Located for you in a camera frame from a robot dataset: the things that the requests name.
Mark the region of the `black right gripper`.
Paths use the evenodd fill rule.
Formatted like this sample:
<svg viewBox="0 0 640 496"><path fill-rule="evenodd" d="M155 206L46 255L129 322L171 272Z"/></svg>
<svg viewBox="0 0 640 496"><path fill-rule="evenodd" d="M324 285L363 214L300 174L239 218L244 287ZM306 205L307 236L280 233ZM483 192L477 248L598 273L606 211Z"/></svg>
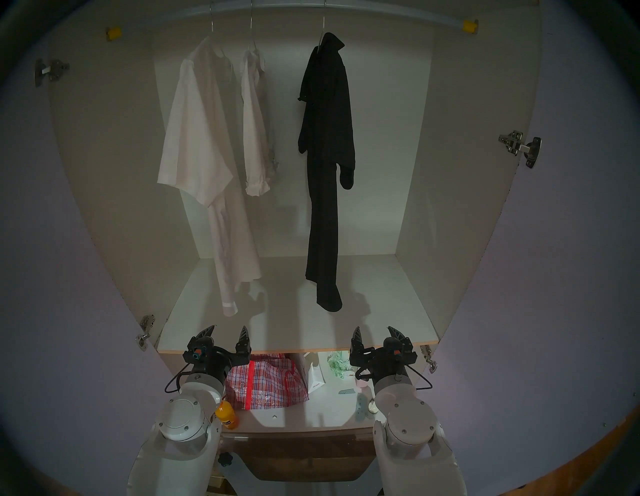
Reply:
<svg viewBox="0 0 640 496"><path fill-rule="evenodd" d="M388 376L407 376L405 367L417 361L417 353L410 338L398 329L388 326L390 339L385 339L379 348L365 348L362 342L360 327L354 329L350 345L350 364L357 367L357 380L374 383Z"/></svg>

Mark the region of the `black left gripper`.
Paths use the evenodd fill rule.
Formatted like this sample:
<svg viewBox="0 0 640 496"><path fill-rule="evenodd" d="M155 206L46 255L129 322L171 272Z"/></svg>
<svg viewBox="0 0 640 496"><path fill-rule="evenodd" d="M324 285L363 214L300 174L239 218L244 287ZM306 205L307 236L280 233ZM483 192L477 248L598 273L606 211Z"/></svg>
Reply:
<svg viewBox="0 0 640 496"><path fill-rule="evenodd" d="M252 352L247 327L243 326L235 346L235 352L214 344L212 334L216 325L203 329L198 337L192 337L183 353L186 364L191 364L192 374L204 374L224 382L234 367L248 365Z"/></svg>

